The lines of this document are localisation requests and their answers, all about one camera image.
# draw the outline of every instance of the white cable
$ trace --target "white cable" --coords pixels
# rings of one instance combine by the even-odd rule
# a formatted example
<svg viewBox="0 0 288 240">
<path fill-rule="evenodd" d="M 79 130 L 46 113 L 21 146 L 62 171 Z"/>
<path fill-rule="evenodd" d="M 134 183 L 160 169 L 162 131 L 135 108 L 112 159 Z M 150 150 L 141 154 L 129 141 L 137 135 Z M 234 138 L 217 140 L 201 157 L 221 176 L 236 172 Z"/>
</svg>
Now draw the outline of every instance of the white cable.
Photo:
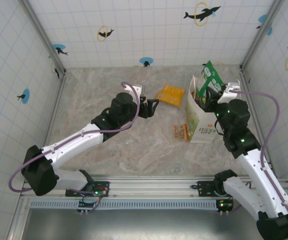
<svg viewBox="0 0 288 240">
<path fill-rule="evenodd" d="M 227 193 L 226 193 L 225 195 L 220 195 L 220 194 L 218 194 L 216 191 L 214 191 L 214 193 L 215 193 L 217 196 L 219 196 L 219 197 L 225 197 L 225 196 L 227 196 Z"/>
</svg>

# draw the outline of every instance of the snack bag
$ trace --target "snack bag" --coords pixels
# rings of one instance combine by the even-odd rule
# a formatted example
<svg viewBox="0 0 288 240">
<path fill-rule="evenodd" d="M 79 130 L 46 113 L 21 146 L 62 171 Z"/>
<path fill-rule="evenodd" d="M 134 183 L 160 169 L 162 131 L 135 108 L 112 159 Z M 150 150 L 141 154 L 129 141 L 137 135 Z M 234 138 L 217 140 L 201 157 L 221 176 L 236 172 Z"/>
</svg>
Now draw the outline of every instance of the snack bag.
<svg viewBox="0 0 288 240">
<path fill-rule="evenodd" d="M 215 91 L 219 92 L 224 83 L 220 79 L 211 61 L 208 61 L 208 63 L 205 65 L 202 71 L 202 77 L 202 79 L 198 79 L 198 83 L 196 84 L 196 93 L 200 101 L 200 105 L 203 108 L 206 101 L 206 88 L 211 87 Z"/>
<path fill-rule="evenodd" d="M 173 104 L 180 108 L 184 94 L 185 89 L 165 84 L 163 90 L 156 95 L 156 98 L 160 101 Z"/>
<path fill-rule="evenodd" d="M 173 125 L 173 133 L 174 133 L 174 139 L 181 140 L 181 141 L 188 141 L 187 136 L 187 124 L 181 124 L 181 125 Z"/>
</svg>

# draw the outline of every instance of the white paper bag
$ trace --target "white paper bag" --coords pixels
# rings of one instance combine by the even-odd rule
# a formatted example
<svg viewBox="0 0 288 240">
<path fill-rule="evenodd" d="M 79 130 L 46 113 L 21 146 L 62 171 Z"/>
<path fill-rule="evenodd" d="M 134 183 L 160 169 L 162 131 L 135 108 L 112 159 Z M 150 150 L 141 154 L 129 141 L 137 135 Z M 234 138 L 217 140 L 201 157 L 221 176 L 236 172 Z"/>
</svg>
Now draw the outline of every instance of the white paper bag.
<svg viewBox="0 0 288 240">
<path fill-rule="evenodd" d="M 214 127 L 216 117 L 213 112 L 204 112 L 195 102 L 195 99 L 198 99 L 195 94 L 197 84 L 198 78 L 193 76 L 189 86 L 186 105 L 188 139 L 191 143 L 210 144 L 217 135 L 217 131 Z"/>
</svg>

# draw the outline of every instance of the green snack package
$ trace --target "green snack package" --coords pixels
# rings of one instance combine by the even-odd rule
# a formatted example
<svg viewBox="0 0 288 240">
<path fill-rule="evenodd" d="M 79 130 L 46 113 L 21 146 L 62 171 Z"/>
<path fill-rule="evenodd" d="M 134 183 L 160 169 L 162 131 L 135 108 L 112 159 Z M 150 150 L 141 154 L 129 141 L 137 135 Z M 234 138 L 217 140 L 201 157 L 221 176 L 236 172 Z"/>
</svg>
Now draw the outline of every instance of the green snack package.
<svg viewBox="0 0 288 240">
<path fill-rule="evenodd" d="M 205 65 L 202 76 L 204 81 L 200 80 L 196 87 L 197 96 L 199 98 L 199 102 L 201 107 L 205 106 L 206 101 L 206 88 L 211 87 L 215 91 L 219 92 L 221 90 L 221 86 L 224 84 L 223 81 L 220 79 L 217 71 L 213 67 L 211 61 Z"/>
</svg>

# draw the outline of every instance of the blue circle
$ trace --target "blue circle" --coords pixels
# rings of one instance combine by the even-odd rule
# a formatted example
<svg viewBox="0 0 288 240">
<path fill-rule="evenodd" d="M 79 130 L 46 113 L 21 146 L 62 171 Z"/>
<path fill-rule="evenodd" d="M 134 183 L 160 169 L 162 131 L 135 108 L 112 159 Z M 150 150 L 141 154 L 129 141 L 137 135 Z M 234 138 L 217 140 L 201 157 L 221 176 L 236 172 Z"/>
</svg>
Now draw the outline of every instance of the blue circle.
<svg viewBox="0 0 288 240">
<path fill-rule="evenodd" d="M 30 97 L 29 89 L 26 88 L 26 89 L 23 91 L 23 94 L 25 95 L 25 97 L 22 98 L 22 102 L 23 102 L 23 104 L 26 104 L 26 103 L 28 103 L 28 100 L 29 100 L 29 97 Z"/>
<path fill-rule="evenodd" d="M 152 64 L 153 61 L 154 61 L 154 59 L 152 59 L 151 57 L 147 57 L 147 56 L 142 57 L 141 59 L 139 59 L 139 62 L 141 64 L 144 64 L 145 62 L 148 62 L 149 64 Z"/>
<path fill-rule="evenodd" d="M 62 44 L 53 44 L 53 46 L 54 48 L 60 48 L 61 50 L 66 48 L 66 46 Z"/>
<path fill-rule="evenodd" d="M 265 19 L 266 19 L 266 14 L 260 16 L 260 17 L 258 18 L 258 21 L 259 21 L 260 23 L 263 23 L 263 22 L 265 21 Z"/>
</svg>

